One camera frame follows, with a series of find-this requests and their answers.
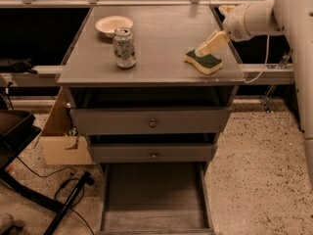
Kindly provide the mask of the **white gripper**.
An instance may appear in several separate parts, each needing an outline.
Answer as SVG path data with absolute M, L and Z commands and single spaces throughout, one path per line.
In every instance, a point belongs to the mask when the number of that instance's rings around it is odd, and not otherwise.
M 219 12 L 225 17 L 224 30 L 214 30 L 209 37 L 195 50 L 198 57 L 204 57 L 226 46 L 231 40 L 235 42 L 251 39 L 246 29 L 246 11 L 248 4 L 220 5 Z

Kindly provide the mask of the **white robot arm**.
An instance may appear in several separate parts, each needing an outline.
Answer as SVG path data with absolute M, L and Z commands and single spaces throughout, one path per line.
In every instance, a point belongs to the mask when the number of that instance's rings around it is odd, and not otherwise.
M 228 41 L 259 35 L 283 35 L 291 58 L 310 184 L 313 185 L 313 0 L 260 0 L 230 10 L 224 30 L 210 35 L 196 49 L 199 57 L 211 54 Z

